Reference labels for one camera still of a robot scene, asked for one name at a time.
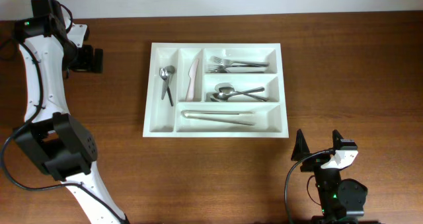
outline white plastic casing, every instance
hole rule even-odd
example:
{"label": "white plastic casing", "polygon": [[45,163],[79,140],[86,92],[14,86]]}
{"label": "white plastic casing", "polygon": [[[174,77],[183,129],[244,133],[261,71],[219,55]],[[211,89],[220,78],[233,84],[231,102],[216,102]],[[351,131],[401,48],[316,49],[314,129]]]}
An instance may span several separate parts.
{"label": "white plastic casing", "polygon": [[350,166],[357,157],[358,151],[336,150],[335,155],[330,158],[330,161],[323,164],[321,168],[345,168]]}
{"label": "white plastic casing", "polygon": [[[77,45],[82,46],[83,37],[87,25],[74,24],[69,32],[69,39]],[[44,91],[43,109],[35,117],[33,122],[40,122],[52,118],[53,113],[59,112],[61,114],[69,113],[66,105],[65,91],[63,87],[63,74],[62,74],[62,59],[63,47],[59,41],[54,37],[35,36],[27,38],[25,45],[36,57],[40,66],[42,86]],[[27,121],[36,111],[35,105],[38,105],[40,98],[40,89],[38,85],[38,76],[36,68],[32,62],[29,53],[19,46],[25,62],[26,69],[26,86],[28,89],[28,101],[26,107],[25,121]],[[91,173],[85,175],[79,173],[66,178],[66,182],[83,183],[83,186],[92,192],[96,197],[103,200],[109,205],[121,219],[125,219],[125,214],[113,202],[110,194],[108,193],[100,174],[98,173],[96,161],[91,164]],[[114,217],[102,204],[98,203],[84,191],[78,187],[67,187],[75,196],[85,214],[91,223],[119,223],[120,221]]]}

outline tray compartment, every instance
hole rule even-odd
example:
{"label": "tray compartment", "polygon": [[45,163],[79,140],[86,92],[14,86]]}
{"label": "tray compartment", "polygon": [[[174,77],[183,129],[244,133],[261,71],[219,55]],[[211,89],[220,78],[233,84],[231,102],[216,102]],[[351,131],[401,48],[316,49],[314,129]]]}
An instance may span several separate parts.
{"label": "tray compartment", "polygon": [[[182,111],[253,112],[251,115],[201,115],[224,120],[254,122],[253,126],[188,119]],[[215,136],[230,137],[234,132],[281,132],[281,108],[277,103],[179,103],[176,107],[176,132],[214,132]]]}
{"label": "tray compartment", "polygon": [[150,116],[150,131],[152,132],[172,132],[174,127],[174,110],[170,104],[169,97],[166,94],[161,100],[161,91],[163,80],[160,78],[160,68],[173,65],[176,69],[175,74],[169,83],[172,99],[176,103],[176,84],[178,81],[178,48],[157,48],[152,61],[153,67],[153,99]]}
{"label": "tray compartment", "polygon": [[216,56],[221,59],[231,59],[239,61],[269,62],[268,67],[230,67],[227,68],[232,73],[264,72],[277,73],[277,59],[274,48],[206,48],[204,50],[204,71],[210,73],[208,65],[217,65],[212,60]]}
{"label": "tray compartment", "polygon": [[186,93],[190,84],[190,77],[188,75],[191,65],[195,59],[199,59],[195,90],[194,102],[199,102],[202,99],[202,81],[203,81],[203,50],[201,48],[183,48],[179,50],[178,56],[178,101],[185,102]]}
{"label": "tray compartment", "polygon": [[[210,95],[216,93],[215,86],[220,83],[230,83],[237,91],[246,91],[258,87],[264,87],[261,93],[253,95],[269,98],[268,102],[279,102],[279,83],[276,75],[273,74],[206,74],[204,76],[204,100],[211,102]],[[228,102],[259,102],[254,98],[245,95],[233,96]]]}

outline pink knife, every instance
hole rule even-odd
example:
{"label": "pink knife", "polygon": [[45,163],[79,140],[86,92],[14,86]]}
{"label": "pink knife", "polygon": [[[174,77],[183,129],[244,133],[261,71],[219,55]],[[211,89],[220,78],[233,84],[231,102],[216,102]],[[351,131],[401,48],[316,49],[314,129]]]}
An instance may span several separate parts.
{"label": "pink knife", "polygon": [[199,61],[199,59],[194,60],[194,62],[192,62],[190,71],[188,72],[188,76],[190,77],[190,85],[188,86],[188,92],[186,93],[186,102],[192,102],[194,100],[194,87],[196,84],[196,74]]}

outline silverware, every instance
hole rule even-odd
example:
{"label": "silverware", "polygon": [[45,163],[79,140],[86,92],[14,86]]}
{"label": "silverware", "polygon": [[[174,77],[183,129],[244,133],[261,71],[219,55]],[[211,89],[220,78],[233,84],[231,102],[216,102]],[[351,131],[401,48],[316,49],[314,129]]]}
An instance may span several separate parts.
{"label": "silverware", "polygon": [[161,100],[165,99],[166,92],[169,96],[169,100],[171,102],[171,106],[173,106],[172,94],[169,88],[169,83],[172,79],[172,75],[175,72],[175,68],[172,65],[166,66],[165,68],[161,68],[159,72],[160,78],[163,80],[163,87],[161,90]]}
{"label": "silverware", "polygon": [[188,72],[188,76],[190,77],[190,85],[188,86],[188,91],[186,92],[186,102],[192,102],[194,100],[194,87],[196,84],[196,75],[199,61],[199,59],[195,59],[194,62],[192,62],[190,71]]}
{"label": "silverware", "polygon": [[171,102],[171,106],[173,106],[173,99],[171,95],[171,89],[167,87],[167,96],[169,96],[169,101]]}
{"label": "silverware", "polygon": [[[225,66],[225,68],[228,67],[268,67],[269,62],[252,62],[252,61],[236,61],[236,60],[230,60],[230,59],[221,59],[216,56],[212,56],[211,60],[213,62]],[[232,65],[233,63],[241,63],[243,65]]]}
{"label": "silverware", "polygon": [[255,89],[250,89],[244,92],[236,91],[233,86],[230,83],[220,83],[214,87],[214,89],[219,92],[217,95],[213,95],[214,98],[220,99],[220,100],[227,100],[231,96],[237,96],[237,95],[246,95],[251,98],[255,98],[261,102],[267,102],[268,98],[264,98],[262,96],[256,96],[250,93],[259,93],[264,91],[264,87],[259,87]]}
{"label": "silverware", "polygon": [[[217,65],[217,66],[219,67],[217,67],[217,69],[210,71],[210,73],[233,73],[233,72],[230,72],[228,69],[225,69],[223,65]],[[264,72],[254,71],[254,72],[239,72],[239,73],[264,73]]]}
{"label": "silverware", "polygon": [[199,114],[207,114],[207,115],[251,115],[252,112],[213,112],[213,111],[192,111],[192,110],[183,110],[182,116],[187,119],[197,119],[197,120],[206,120],[206,121],[213,121],[213,122],[225,122],[230,124],[239,124],[239,125],[246,125],[246,126],[253,126],[254,123],[252,122],[238,122],[238,121],[228,121],[222,120],[218,118],[202,118],[196,115]]}
{"label": "silverware", "polygon": [[[263,87],[259,87],[259,88],[255,88],[255,89],[250,89],[250,90],[244,91],[242,93],[240,93],[240,92],[232,92],[232,93],[229,93],[229,94],[225,94],[223,92],[213,93],[213,94],[210,95],[210,100],[213,101],[213,102],[227,102],[227,100],[229,98],[231,98],[232,96],[242,95],[243,93],[244,94],[247,94],[247,93],[259,93],[259,92],[263,92],[263,91],[264,91],[264,88]],[[260,100],[260,101],[263,101],[263,102],[266,102],[267,101],[267,98],[263,98],[261,96],[255,96],[255,97],[257,97],[256,98],[257,100]]]}

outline tongs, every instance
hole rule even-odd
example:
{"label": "tongs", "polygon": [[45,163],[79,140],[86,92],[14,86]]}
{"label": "tongs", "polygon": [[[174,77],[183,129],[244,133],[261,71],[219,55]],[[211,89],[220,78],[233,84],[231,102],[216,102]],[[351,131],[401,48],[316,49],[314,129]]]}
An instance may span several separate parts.
{"label": "tongs", "polygon": [[229,120],[222,120],[218,118],[205,118],[201,116],[196,116],[200,114],[204,115],[251,115],[252,112],[214,112],[214,111],[193,111],[193,110],[183,110],[182,116],[187,119],[197,119],[197,120],[206,120],[206,121],[213,121],[213,122],[225,122],[230,124],[239,124],[239,125],[246,125],[246,126],[253,126],[254,123],[252,122],[238,122],[238,121],[229,121]]}

